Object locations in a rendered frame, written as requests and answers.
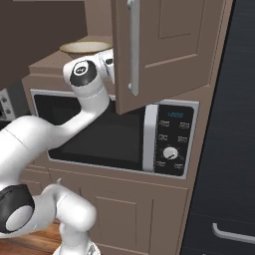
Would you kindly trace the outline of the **brown lower cabinet door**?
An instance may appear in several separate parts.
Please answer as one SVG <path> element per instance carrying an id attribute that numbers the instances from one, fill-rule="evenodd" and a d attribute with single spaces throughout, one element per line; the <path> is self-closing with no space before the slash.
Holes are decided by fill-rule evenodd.
<path id="1" fill-rule="evenodd" d="M 151 198 L 131 192 L 81 188 L 82 195 L 97 209 L 97 221 L 90 231 L 92 238 L 113 251 L 147 253 L 152 219 Z"/>

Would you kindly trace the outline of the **brown cabinet door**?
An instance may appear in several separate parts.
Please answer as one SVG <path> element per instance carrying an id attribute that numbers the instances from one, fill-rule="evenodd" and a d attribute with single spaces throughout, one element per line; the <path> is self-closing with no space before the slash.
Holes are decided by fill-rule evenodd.
<path id="1" fill-rule="evenodd" d="M 211 83 L 234 0 L 139 0 L 138 95 L 130 83 L 130 13 L 111 0 L 117 112 L 121 115 Z"/>
<path id="2" fill-rule="evenodd" d="M 152 219 L 151 198 L 131 192 L 81 188 L 82 195 L 97 209 L 97 221 L 90 231 L 92 238 L 113 251 L 147 253 Z"/>

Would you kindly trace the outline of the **black silver microwave oven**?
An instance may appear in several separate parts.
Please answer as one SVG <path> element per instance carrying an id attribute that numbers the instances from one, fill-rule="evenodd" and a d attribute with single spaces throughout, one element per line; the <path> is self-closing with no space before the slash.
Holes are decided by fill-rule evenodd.
<path id="1" fill-rule="evenodd" d="M 145 107 L 118 115 L 116 100 L 91 125 L 48 158 L 90 166 L 137 170 L 184 179 L 199 109 L 198 102 L 162 100 L 158 105 L 153 172 L 142 169 Z"/>

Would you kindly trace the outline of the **beige bowl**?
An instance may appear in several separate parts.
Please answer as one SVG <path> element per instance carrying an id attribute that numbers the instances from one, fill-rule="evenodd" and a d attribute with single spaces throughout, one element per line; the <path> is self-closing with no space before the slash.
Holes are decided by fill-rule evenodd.
<path id="1" fill-rule="evenodd" d="M 106 42 L 81 41 L 62 45 L 60 50 L 67 54 L 92 54 L 107 50 L 112 45 Z"/>

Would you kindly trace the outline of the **black fridge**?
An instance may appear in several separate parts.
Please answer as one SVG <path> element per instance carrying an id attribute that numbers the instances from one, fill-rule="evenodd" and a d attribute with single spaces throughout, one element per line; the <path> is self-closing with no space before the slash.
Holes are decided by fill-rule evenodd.
<path id="1" fill-rule="evenodd" d="M 255 0 L 234 0 L 180 255 L 255 255 Z"/>

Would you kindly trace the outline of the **silver toaster oven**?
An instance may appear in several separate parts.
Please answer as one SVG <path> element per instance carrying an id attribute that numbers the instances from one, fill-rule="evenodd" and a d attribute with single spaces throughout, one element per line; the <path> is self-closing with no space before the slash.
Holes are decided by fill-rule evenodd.
<path id="1" fill-rule="evenodd" d="M 9 89 L 0 91 L 0 121 L 11 122 L 15 120 L 14 99 Z"/>

